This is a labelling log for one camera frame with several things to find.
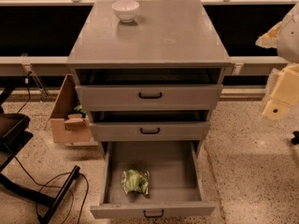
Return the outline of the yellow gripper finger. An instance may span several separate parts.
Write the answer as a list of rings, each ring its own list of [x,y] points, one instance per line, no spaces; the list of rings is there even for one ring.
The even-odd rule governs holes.
[[[270,120],[283,119],[298,102],[299,64],[273,69],[266,84],[263,116]]]
[[[264,49],[275,49],[278,45],[278,32],[281,26],[281,21],[275,24],[265,34],[258,37],[255,45]]]

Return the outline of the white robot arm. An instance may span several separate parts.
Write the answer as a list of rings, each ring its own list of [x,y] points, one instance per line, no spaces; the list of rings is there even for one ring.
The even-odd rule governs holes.
[[[299,102],[299,2],[255,45],[274,48],[278,56],[288,62],[281,71],[274,69],[267,81],[267,99],[263,116],[270,120],[283,119]]]

